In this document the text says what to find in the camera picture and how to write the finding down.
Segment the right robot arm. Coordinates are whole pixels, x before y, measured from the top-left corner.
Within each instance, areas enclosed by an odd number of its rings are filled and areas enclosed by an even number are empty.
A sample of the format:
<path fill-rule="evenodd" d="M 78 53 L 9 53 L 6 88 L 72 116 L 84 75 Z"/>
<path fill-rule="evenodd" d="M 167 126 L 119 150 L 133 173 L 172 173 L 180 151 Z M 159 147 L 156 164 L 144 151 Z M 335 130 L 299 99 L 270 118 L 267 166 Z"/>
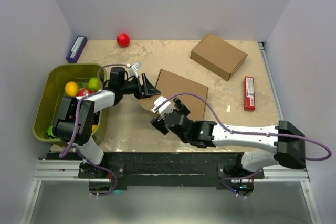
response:
<path fill-rule="evenodd" d="M 239 178 L 272 165 L 302 170 L 306 168 L 304 134 L 288 121 L 278 125 L 248 127 L 220 125 L 214 121 L 193 121 L 179 98 L 168 101 L 160 96 L 152 108 L 158 117 L 151 124 L 162 134 L 173 132 L 197 148 L 240 146 L 253 148 L 238 158 L 233 171 Z"/>

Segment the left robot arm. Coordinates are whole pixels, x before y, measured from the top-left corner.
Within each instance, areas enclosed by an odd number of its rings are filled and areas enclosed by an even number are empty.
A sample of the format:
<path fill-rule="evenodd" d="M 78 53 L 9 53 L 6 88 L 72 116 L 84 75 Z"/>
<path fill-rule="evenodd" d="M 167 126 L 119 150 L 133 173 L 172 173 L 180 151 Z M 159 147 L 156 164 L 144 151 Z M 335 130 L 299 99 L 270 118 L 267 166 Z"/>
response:
<path fill-rule="evenodd" d="M 138 65 L 110 64 L 107 87 L 100 79 L 100 72 L 105 68 L 101 67 L 97 73 L 100 84 L 97 92 L 62 98 L 52 127 L 52 134 L 67 144 L 59 153 L 60 158 L 64 158 L 73 149 L 92 163 L 90 171 L 97 178 L 108 174 L 109 165 L 102 161 L 104 152 L 92 137 L 94 115 L 117 105 L 124 95 L 132 94 L 137 99 L 145 99 L 161 94 L 144 73 L 138 76 Z"/>

